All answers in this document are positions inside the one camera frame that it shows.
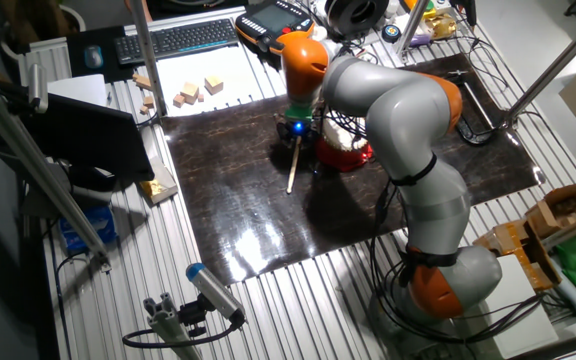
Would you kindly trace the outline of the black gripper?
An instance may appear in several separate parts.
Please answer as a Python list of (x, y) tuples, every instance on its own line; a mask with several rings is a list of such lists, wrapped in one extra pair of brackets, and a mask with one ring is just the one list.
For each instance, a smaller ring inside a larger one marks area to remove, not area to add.
[(297, 139), (300, 138), (301, 151), (304, 153), (312, 153), (314, 141), (319, 138), (319, 132), (312, 118), (279, 117), (276, 130), (279, 139), (288, 143), (287, 147), (290, 150), (295, 148)]

